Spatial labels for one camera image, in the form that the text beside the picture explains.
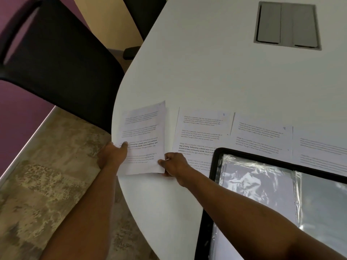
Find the black folder border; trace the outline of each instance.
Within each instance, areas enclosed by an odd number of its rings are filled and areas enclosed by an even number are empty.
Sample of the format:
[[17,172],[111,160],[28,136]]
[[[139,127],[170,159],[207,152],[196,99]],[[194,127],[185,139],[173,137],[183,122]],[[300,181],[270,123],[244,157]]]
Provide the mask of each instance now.
[[[250,154],[238,150],[233,149],[227,149],[227,148],[218,148],[215,150],[212,158],[211,163],[211,170],[210,170],[210,179],[215,181],[216,183],[219,183],[219,177],[220,177],[220,171],[221,171],[221,161],[224,154],[231,154],[236,157],[249,159],[252,161],[258,161],[261,163],[282,167],[288,170],[296,170],[301,173],[310,174],[313,176],[317,176],[323,179],[332,180],[335,182],[340,182],[347,184],[347,177],[341,176],[338,174],[325,172],[322,170],[316,170],[312,168],[308,168],[305,166],[300,166],[284,161],[278,161],[271,158],[266,158],[263,156]],[[203,210],[201,223],[200,223],[200,230],[199,230],[199,236],[197,239],[196,249],[195,249],[195,260],[209,260],[209,254],[210,254],[210,246],[211,246],[211,238],[212,238],[212,229],[213,229],[213,220],[211,217],[206,213],[205,210]]]

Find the shiny plastic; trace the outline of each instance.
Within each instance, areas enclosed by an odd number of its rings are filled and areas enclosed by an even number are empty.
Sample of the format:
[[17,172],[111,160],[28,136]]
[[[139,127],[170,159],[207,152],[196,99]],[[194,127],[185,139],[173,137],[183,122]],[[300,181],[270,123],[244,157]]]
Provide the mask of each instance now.
[[[224,155],[219,185],[284,215],[347,257],[347,186],[308,174]],[[210,259],[242,260],[214,224]]]

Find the hand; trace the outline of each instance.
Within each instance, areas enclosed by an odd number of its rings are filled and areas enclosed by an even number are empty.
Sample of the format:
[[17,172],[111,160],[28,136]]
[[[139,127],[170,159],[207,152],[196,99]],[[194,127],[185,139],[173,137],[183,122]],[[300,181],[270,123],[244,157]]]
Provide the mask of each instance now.
[[107,165],[119,166],[123,163],[128,154],[128,143],[124,142],[120,148],[107,143],[98,153],[98,166],[103,169]]
[[184,175],[193,170],[182,153],[166,153],[165,160],[160,159],[158,163],[165,169],[164,176],[175,177],[181,186]]

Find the purple wall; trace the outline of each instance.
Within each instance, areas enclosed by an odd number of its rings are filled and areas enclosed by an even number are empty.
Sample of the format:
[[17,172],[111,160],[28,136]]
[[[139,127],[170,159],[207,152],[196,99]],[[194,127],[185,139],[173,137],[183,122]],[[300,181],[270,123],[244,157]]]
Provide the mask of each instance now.
[[[0,0],[0,32],[26,1]],[[61,1],[87,25],[74,0]],[[18,34],[15,39],[14,47],[20,41],[20,36]],[[0,176],[53,107],[54,105],[11,83],[0,81]]]

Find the person's left arm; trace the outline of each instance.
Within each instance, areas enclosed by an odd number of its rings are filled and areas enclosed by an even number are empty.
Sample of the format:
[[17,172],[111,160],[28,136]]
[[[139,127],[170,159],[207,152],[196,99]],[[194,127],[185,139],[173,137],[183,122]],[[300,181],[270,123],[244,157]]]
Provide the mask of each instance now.
[[109,142],[101,149],[100,173],[54,232],[40,260],[104,260],[107,257],[115,180],[127,149],[126,142],[121,148]]

